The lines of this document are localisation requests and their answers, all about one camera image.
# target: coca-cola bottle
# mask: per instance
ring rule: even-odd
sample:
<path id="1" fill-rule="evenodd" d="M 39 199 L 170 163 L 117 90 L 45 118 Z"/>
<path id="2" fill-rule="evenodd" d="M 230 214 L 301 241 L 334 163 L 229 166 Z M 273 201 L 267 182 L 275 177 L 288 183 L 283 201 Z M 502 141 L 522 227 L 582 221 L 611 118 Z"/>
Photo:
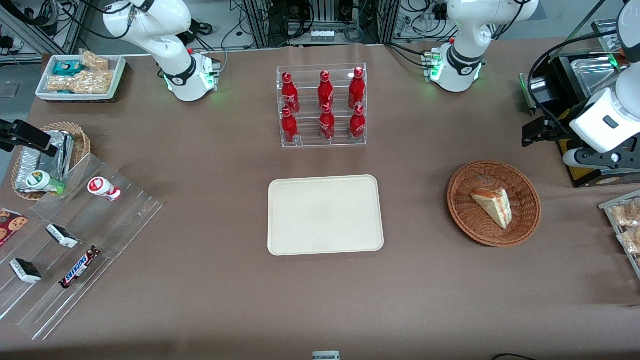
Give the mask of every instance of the coca-cola bottle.
<path id="1" fill-rule="evenodd" d="M 290 108 L 282 109 L 282 131 L 284 132 L 284 140 L 288 143 L 298 143 L 300 135 L 298 134 L 298 122 L 291 115 Z"/>
<path id="2" fill-rule="evenodd" d="M 349 138 L 353 142 L 361 142 L 364 138 L 364 130 L 367 126 L 367 119 L 364 117 L 364 107 L 361 104 L 356 105 L 351 123 L 349 125 Z"/>
<path id="3" fill-rule="evenodd" d="M 364 69 L 357 67 L 353 71 L 353 79 L 349 85 L 349 109 L 353 109 L 357 104 L 362 104 L 364 99 L 364 88 L 366 87 L 364 79 Z"/>
<path id="4" fill-rule="evenodd" d="M 318 86 L 318 105 L 333 105 L 333 85 L 329 79 L 329 72 L 323 70 L 320 72 L 320 86 Z"/>
<path id="5" fill-rule="evenodd" d="M 282 74 L 282 99 L 284 104 L 293 110 L 296 114 L 300 112 L 300 100 L 298 99 L 298 88 L 291 79 L 290 72 Z"/>
<path id="6" fill-rule="evenodd" d="M 320 137 L 323 140 L 333 140 L 335 135 L 335 117 L 331 113 L 331 104 L 325 103 L 321 107 L 320 114 Z"/>

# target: wicker basket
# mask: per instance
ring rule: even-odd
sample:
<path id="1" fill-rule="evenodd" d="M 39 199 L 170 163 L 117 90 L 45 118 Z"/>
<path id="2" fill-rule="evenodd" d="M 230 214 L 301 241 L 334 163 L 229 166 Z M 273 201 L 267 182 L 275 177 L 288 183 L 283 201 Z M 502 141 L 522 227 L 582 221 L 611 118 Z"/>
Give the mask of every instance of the wicker basket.
<path id="1" fill-rule="evenodd" d="M 84 131 L 82 131 L 82 128 L 79 127 L 78 125 L 75 125 L 70 122 L 57 122 L 55 124 L 47 125 L 41 130 L 42 131 L 49 131 L 49 130 L 67 131 L 74 136 L 75 142 L 74 142 L 74 150 L 71 158 L 70 168 L 73 168 L 74 166 L 76 166 L 80 162 L 80 160 L 82 160 L 83 157 L 85 157 L 87 154 L 91 152 L 91 141 L 89 141 L 89 138 L 86 137 L 86 134 L 84 133 Z M 13 186 L 15 193 L 19 197 L 25 200 L 38 201 L 42 199 L 42 197 L 45 194 L 43 192 L 21 193 L 15 189 L 15 180 L 18 176 L 19 168 L 20 168 L 20 158 L 18 158 L 18 160 L 15 162 L 15 166 L 13 167 L 13 171 L 11 174 L 11 185 Z"/>
<path id="2" fill-rule="evenodd" d="M 503 229 L 471 197 L 479 188 L 504 188 L 513 219 Z M 473 240 L 494 247 L 518 245 L 540 224 L 542 205 L 533 184 L 517 169 L 498 161 L 481 160 L 462 166 L 451 178 L 447 203 L 453 220 Z"/>

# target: brown tablecloth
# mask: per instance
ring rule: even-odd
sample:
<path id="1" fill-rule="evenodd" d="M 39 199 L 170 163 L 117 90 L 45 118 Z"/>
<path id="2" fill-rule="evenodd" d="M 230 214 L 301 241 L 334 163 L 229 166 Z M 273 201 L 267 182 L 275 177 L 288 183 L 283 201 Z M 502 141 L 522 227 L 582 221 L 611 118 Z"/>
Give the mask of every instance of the brown tablecloth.
<path id="1" fill-rule="evenodd" d="M 523 149 L 526 71 L 557 40 L 499 41 L 462 94 L 426 84 L 383 46 L 232 53 L 220 90 L 180 102 L 151 57 L 116 104 L 36 100 L 32 124 L 83 127 L 93 152 L 166 206 L 43 342 L 0 323 L 3 359 L 630 359 L 640 354 L 638 279 L 596 205 L 635 190 L 576 190 L 557 147 Z M 420 48 L 428 49 L 429 44 Z M 278 65 L 366 61 L 369 143 L 282 149 Z M 543 203 L 537 233 L 493 249 L 449 216 L 462 164 L 520 169 Z M 378 252 L 274 257 L 268 186 L 291 177 L 378 179 Z M 32 203 L 12 194 L 2 206 Z"/>

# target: clear acrylic shelf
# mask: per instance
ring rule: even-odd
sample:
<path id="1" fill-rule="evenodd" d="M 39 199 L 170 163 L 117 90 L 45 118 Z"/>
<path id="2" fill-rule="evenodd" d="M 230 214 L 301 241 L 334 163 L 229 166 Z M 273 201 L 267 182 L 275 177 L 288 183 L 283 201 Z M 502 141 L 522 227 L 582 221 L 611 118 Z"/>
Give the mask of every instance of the clear acrylic shelf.
<path id="1" fill-rule="evenodd" d="M 276 72 L 276 97 L 278 101 L 278 123 L 280 124 L 280 141 L 282 147 L 326 147 L 335 145 L 361 146 L 367 144 L 367 129 L 365 129 L 364 139 L 354 142 L 349 138 L 349 124 L 353 110 L 349 108 L 349 85 L 353 79 L 353 70 L 356 67 L 364 69 L 364 81 L 367 83 L 366 63 L 345 63 L 333 65 L 298 65 L 279 66 Z M 320 85 L 320 72 L 327 70 L 331 75 L 333 85 L 333 116 L 335 117 L 335 137 L 327 141 L 320 137 L 320 109 L 318 104 L 318 85 Z M 282 74 L 290 72 L 293 83 L 298 88 L 300 99 L 300 112 L 295 115 L 298 121 L 298 133 L 300 141 L 298 143 L 288 143 L 282 131 L 282 109 L 284 100 L 282 99 Z M 362 106 L 365 109 L 367 127 L 369 116 L 367 113 L 367 89 L 365 87 Z"/>
<path id="2" fill-rule="evenodd" d="M 95 176 L 120 187 L 122 196 L 110 202 L 86 190 Z M 64 179 L 67 191 L 60 197 L 46 195 L 26 214 L 29 223 L 0 248 L 0 319 L 17 323 L 34 340 L 45 339 L 93 286 L 109 265 L 162 208 L 162 204 L 132 184 L 122 174 L 89 154 Z M 67 229 L 79 243 L 69 249 L 45 230 L 49 224 Z M 69 289 L 58 282 L 96 246 L 102 251 Z M 42 280 L 22 282 L 9 266 L 13 258 L 32 262 Z"/>

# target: robotic arm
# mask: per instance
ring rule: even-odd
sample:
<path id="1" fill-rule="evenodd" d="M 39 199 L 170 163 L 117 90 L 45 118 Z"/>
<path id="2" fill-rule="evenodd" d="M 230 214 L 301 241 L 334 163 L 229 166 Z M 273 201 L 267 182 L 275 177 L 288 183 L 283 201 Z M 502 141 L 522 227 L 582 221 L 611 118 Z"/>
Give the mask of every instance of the robotic arm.
<path id="1" fill-rule="evenodd" d="M 430 80 L 450 92 L 463 92 L 477 79 L 484 54 L 493 40 L 488 24 L 527 20 L 539 0 L 449 0 L 448 16 L 458 27 L 453 44 L 432 49 Z"/>
<path id="2" fill-rule="evenodd" d="M 635 162 L 632 160 L 634 155 L 616 148 L 640 133 L 640 0 L 629 1 L 620 12 L 618 38 L 630 67 L 618 76 L 615 85 L 593 95 L 569 126 L 596 152 L 607 154 L 613 151 L 612 158 L 608 156 L 607 159 L 622 165 L 627 160 Z M 633 150 L 638 144 L 629 145 Z M 576 159 L 578 150 L 565 154 L 567 165 L 584 166 Z"/>
<path id="3" fill-rule="evenodd" d="M 118 11 L 131 3 L 127 11 Z M 220 64 L 190 54 L 176 35 L 189 30 L 191 13 L 182 0 L 126 0 L 103 15 L 107 30 L 146 50 L 164 72 L 169 90 L 182 101 L 195 101 L 214 90 Z"/>

